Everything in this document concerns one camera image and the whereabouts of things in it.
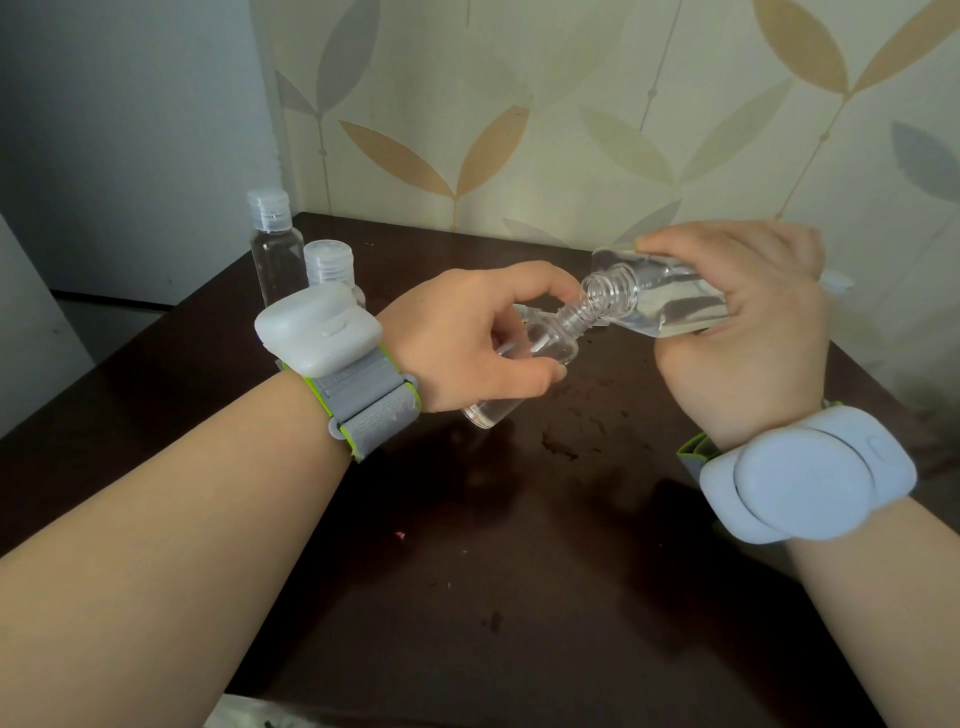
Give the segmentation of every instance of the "leaf pattern wallpaper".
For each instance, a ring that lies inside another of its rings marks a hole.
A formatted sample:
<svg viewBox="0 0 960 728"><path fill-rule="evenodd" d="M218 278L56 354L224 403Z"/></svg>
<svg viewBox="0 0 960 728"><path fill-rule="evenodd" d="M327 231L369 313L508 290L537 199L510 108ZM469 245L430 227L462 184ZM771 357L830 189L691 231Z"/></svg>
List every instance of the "leaf pattern wallpaper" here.
<svg viewBox="0 0 960 728"><path fill-rule="evenodd" d="M304 208L580 249L810 222L837 343L960 424L960 0L259 1Z"/></svg>

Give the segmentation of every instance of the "dark wooden table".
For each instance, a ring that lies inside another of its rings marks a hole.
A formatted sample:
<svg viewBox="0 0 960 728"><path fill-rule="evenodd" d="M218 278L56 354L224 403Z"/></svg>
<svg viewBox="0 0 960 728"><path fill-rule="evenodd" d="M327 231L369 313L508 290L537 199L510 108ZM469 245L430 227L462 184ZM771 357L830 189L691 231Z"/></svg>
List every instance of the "dark wooden table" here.
<svg viewBox="0 0 960 728"><path fill-rule="evenodd" d="M373 312L451 267L588 268L571 250L297 224L353 246ZM245 255L0 442L0 553L272 374L261 307ZM230 690L349 726L880 725L803 589L716 534L672 454L696 427L652 344L590 332L567 380L509 421L423 417L352 467ZM920 500L960 525L956 459L835 347L828 395L885 422Z"/></svg>

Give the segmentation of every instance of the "forearm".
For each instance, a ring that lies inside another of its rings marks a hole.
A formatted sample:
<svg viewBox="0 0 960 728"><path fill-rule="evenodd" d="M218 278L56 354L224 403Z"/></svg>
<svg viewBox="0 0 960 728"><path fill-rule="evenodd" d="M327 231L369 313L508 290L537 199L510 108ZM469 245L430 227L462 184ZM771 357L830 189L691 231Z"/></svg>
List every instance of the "forearm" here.
<svg viewBox="0 0 960 728"><path fill-rule="evenodd" d="M853 533L788 548L810 598L891 728L960 716L960 537L912 499Z"/></svg>
<svg viewBox="0 0 960 728"><path fill-rule="evenodd" d="M197 725L349 457L277 375L0 559L0 705L17 725Z"/></svg>

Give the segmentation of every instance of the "bottle neck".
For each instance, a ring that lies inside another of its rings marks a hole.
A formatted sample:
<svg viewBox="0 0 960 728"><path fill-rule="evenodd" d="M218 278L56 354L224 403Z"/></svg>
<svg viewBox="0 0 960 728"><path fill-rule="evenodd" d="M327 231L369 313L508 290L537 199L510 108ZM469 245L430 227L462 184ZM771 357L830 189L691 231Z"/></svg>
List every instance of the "bottle neck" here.
<svg viewBox="0 0 960 728"><path fill-rule="evenodd" d="M623 316L636 307L636 278L630 266L617 264L584 278L584 295L555 314L557 325L577 338L602 317Z"/></svg>

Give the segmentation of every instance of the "white bottle cap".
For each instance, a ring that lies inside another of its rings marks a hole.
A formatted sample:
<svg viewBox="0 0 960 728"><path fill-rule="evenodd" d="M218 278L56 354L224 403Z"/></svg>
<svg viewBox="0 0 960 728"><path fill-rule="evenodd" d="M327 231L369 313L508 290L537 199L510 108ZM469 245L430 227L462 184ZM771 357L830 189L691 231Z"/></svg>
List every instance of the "white bottle cap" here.
<svg viewBox="0 0 960 728"><path fill-rule="evenodd" d="M281 232L294 227L290 196L282 189L253 189L247 193L247 202L258 230Z"/></svg>
<svg viewBox="0 0 960 728"><path fill-rule="evenodd" d="M839 271L831 271L827 268L820 276L820 286L834 296L843 296L853 288L853 280Z"/></svg>
<svg viewBox="0 0 960 728"><path fill-rule="evenodd" d="M314 240L303 246L306 277L310 285L340 281L352 287L353 251L339 240Z"/></svg>

